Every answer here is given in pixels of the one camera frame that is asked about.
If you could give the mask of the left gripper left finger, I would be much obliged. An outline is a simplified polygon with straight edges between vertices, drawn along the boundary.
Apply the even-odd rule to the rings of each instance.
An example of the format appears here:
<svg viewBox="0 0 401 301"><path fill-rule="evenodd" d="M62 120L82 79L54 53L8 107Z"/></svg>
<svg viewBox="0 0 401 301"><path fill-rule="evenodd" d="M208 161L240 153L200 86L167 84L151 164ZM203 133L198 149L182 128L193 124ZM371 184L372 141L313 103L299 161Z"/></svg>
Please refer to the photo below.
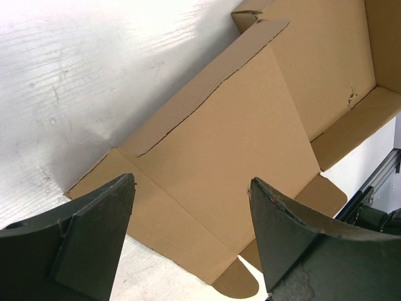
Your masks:
<svg viewBox="0 0 401 301"><path fill-rule="evenodd" d="M109 300L134 197L122 174L1 229L1 300Z"/></svg>

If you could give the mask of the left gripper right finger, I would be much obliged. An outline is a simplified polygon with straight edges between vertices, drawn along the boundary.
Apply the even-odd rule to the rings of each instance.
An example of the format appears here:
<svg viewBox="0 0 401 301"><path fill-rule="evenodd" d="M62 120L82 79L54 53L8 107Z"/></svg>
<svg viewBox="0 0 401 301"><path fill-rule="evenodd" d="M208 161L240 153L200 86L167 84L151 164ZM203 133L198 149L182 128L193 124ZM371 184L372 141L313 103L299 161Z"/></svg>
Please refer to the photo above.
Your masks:
<svg viewBox="0 0 401 301"><path fill-rule="evenodd" d="M256 243L271 300L399 300L400 237L344 223L256 177Z"/></svg>

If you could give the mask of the brown cardboard express box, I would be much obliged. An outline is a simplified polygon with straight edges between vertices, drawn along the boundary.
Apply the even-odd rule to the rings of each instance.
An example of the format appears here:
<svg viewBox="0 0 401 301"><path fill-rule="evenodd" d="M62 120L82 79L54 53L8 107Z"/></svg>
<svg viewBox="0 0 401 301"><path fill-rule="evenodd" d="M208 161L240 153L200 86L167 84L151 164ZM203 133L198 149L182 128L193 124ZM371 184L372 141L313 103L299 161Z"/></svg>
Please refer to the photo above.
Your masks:
<svg viewBox="0 0 401 301"><path fill-rule="evenodd" d="M257 294L247 190L260 177L325 215L323 176L400 112L399 1L244 1L240 36L68 191L123 173L128 234L221 294Z"/></svg>

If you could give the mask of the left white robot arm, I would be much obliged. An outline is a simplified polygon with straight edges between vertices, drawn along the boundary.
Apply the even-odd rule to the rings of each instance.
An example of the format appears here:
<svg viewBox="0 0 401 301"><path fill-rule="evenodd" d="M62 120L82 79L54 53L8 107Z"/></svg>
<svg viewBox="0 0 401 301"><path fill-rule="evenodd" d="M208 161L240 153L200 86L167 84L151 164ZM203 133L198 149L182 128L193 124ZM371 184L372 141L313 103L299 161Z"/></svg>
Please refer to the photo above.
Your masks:
<svg viewBox="0 0 401 301"><path fill-rule="evenodd" d="M399 300L400 211L358 193L336 218L256 177L250 209L269 300ZM2 300L108 300L133 174L1 230Z"/></svg>

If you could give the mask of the aluminium front rail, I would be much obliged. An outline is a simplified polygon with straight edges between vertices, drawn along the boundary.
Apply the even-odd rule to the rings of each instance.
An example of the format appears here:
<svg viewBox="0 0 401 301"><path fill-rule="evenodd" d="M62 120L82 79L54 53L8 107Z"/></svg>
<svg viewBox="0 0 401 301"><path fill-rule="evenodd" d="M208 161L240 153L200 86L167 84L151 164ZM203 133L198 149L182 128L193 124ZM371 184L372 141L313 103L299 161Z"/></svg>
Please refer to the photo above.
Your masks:
<svg viewBox="0 0 401 301"><path fill-rule="evenodd" d="M375 201L374 194L384 187L393 174L400 172L400 149L392 149L379 166L363 183L360 191L363 193L363 203L371 206Z"/></svg>

